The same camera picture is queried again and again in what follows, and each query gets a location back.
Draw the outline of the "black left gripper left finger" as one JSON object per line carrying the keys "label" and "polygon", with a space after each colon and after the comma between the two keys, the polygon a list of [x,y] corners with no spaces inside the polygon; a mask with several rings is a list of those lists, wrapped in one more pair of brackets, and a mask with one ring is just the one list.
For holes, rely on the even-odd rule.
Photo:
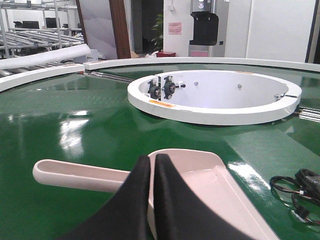
{"label": "black left gripper left finger", "polygon": [[60,240],[146,240],[150,158],[141,155],[116,193],[75,229]]}

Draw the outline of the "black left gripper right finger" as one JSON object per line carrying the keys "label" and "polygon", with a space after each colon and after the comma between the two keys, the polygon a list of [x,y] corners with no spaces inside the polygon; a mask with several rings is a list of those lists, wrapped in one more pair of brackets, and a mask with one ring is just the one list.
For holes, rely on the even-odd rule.
{"label": "black left gripper right finger", "polygon": [[159,240],[249,240],[191,190],[167,154],[155,157],[153,205]]}

